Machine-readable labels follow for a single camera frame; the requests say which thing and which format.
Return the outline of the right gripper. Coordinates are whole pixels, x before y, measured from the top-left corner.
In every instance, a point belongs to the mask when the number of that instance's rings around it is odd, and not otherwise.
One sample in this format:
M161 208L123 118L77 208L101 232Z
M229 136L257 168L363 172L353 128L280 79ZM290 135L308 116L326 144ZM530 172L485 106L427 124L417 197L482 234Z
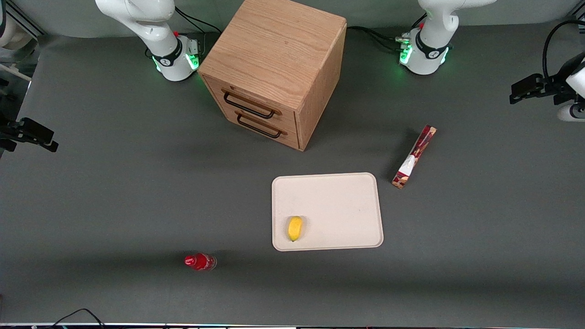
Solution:
M17 142L21 142L36 144L55 153L59 144L53 137L54 131L30 118L15 121L0 117L0 148L6 152L14 152Z

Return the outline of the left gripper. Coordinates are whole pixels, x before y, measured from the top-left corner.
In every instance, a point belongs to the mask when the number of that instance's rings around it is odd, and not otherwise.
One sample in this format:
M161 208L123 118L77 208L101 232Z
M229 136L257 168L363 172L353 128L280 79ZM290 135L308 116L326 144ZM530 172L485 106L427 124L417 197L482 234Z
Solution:
M577 92L567 83L570 74L557 73L552 76L541 74L532 74L511 85L511 94L509 102L511 105L518 102L541 97L545 91L545 96L553 96L553 102L556 106L566 102L577 100Z

